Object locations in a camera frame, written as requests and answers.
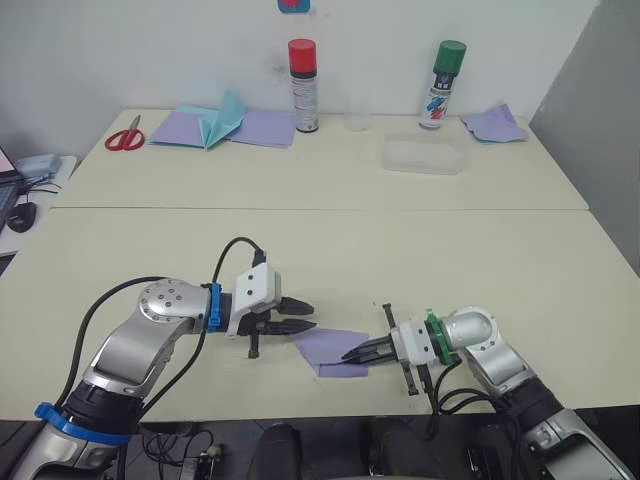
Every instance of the robotic arm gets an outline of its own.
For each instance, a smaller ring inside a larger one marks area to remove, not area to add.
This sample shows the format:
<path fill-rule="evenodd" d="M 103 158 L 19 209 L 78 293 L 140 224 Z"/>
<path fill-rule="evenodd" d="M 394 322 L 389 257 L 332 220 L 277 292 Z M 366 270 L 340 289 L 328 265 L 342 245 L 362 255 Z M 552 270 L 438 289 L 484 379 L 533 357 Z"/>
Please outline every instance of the robotic arm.
<path fill-rule="evenodd" d="M 310 305 L 282 297 L 280 275 L 267 263 L 240 275 L 233 294 L 219 284 L 162 279 L 147 285 L 129 319 L 104 342 L 61 408 L 42 403 L 45 423 L 10 478 L 32 480 L 49 467 L 102 472 L 127 445 L 144 414 L 143 400 L 186 334 L 225 331 L 250 336 L 257 358 L 260 334 L 289 335 L 315 326 L 300 319 L 271 322 L 271 309 L 307 315 Z"/>
<path fill-rule="evenodd" d="M 504 405 L 524 433 L 529 450 L 540 455 L 550 478 L 557 480 L 632 480 L 634 476 L 573 410 L 563 408 L 531 367 L 504 341 L 494 317 L 485 309 L 466 307 L 438 319 L 412 318 L 395 325 L 391 306 L 384 305 L 391 332 L 348 352 L 349 363 L 398 361 L 409 394 L 418 390 L 410 366 L 428 368 L 452 363 L 460 351 L 489 395 Z"/>

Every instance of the red cap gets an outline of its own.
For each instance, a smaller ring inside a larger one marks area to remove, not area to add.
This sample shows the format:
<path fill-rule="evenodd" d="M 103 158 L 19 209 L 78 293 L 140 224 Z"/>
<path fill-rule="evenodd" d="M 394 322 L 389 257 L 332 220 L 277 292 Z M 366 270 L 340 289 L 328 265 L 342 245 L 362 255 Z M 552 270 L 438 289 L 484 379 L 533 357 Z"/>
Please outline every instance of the red cap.
<path fill-rule="evenodd" d="M 292 72 L 311 73 L 316 71 L 316 43 L 306 38 L 296 38 L 289 42 L 289 66 Z"/>

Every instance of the laptop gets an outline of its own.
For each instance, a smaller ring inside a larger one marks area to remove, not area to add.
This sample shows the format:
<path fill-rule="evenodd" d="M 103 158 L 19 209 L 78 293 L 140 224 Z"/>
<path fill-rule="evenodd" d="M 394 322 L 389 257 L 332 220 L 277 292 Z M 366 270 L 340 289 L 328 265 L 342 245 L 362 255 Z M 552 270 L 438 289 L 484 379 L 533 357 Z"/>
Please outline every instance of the laptop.
<path fill-rule="evenodd" d="M 16 204 L 22 175 L 0 148 L 0 232 L 4 228 L 9 210 Z"/>

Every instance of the red scissor handle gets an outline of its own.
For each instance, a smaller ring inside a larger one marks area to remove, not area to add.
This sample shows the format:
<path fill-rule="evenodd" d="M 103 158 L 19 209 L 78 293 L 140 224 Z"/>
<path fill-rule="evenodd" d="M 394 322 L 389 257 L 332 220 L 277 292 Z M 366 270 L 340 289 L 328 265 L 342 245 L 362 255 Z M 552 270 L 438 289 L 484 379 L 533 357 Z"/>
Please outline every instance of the red scissor handle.
<path fill-rule="evenodd" d="M 136 136 L 140 136 L 140 139 L 133 143 Z M 144 134 L 134 128 L 133 130 L 120 130 L 119 132 L 111 135 L 104 142 L 104 146 L 107 150 L 112 152 L 117 152 L 119 150 L 135 150 L 136 148 L 140 148 L 144 143 Z"/>

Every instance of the white table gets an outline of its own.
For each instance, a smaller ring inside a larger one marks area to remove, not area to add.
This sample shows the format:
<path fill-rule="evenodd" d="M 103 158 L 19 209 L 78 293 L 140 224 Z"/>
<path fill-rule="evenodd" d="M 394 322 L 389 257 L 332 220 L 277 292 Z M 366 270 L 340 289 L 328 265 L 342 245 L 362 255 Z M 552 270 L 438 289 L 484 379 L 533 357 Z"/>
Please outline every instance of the white table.
<path fill-rule="evenodd" d="M 533 132 L 530 139 L 484 145 L 450 118 L 438 132 L 415 117 L 374 117 L 350 132 L 339 115 L 320 130 L 296 133 L 289 149 L 224 142 L 210 151 L 145 145 L 109 152 L 104 139 L 142 115 L 155 131 L 167 110 L 125 110 L 84 160 L 59 207 L 251 208 L 301 210 L 582 210 L 587 205 Z M 383 131 L 402 130 L 468 147 L 456 176 L 390 172 L 377 158 Z"/>
<path fill-rule="evenodd" d="M 589 212 L 274 212 L 54 209 L 0 277 L 0 416 L 30 419 L 54 400 L 89 305 L 121 281 L 168 275 L 210 280 L 223 245 L 248 235 L 268 251 L 287 295 L 311 302 L 324 327 L 384 335 L 396 318 L 475 304 L 568 407 L 640 403 L 640 281 Z M 225 263 L 225 288 L 250 262 Z M 134 308 L 114 297 L 89 328 L 81 365 Z M 186 361 L 179 341 L 159 384 Z M 286 338 L 210 336 L 198 362 L 148 420 L 309 417 L 425 412 L 398 365 L 358 379 L 316 378 Z M 460 367 L 446 389 L 476 385 Z M 474 404 L 469 411 L 488 411 Z"/>
<path fill-rule="evenodd" d="M 64 187 L 67 180 L 73 173 L 73 169 L 78 163 L 78 159 L 72 156 L 60 157 L 62 160 L 60 169 L 56 172 L 55 176 L 51 180 L 52 182 Z M 45 185 L 42 188 L 47 190 L 58 191 L 58 188 Z M 14 255 L 20 250 L 24 239 L 30 235 L 35 228 L 40 224 L 42 217 L 49 211 L 53 203 L 55 202 L 56 195 L 47 192 L 31 192 L 29 193 L 29 201 L 34 202 L 38 209 L 36 210 L 36 219 L 33 226 L 26 232 L 18 233 L 5 226 L 0 232 L 0 257 Z M 22 195 L 16 201 L 16 204 L 26 201 L 26 195 Z"/>

